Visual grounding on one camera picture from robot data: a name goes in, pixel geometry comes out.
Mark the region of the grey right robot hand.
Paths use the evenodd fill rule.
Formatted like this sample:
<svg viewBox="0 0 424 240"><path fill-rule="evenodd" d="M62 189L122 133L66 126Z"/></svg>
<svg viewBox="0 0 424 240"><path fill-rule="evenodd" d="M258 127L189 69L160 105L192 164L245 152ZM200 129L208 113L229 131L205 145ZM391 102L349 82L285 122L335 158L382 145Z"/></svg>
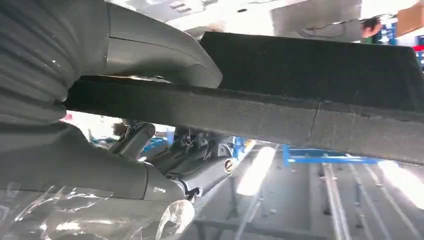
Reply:
<svg viewBox="0 0 424 240"><path fill-rule="evenodd" d="M105 0L0 3L0 185L103 190L114 197L176 201L182 185L150 165L91 145L63 122L82 76L161 76L217 88L222 73L189 34Z"/></svg>

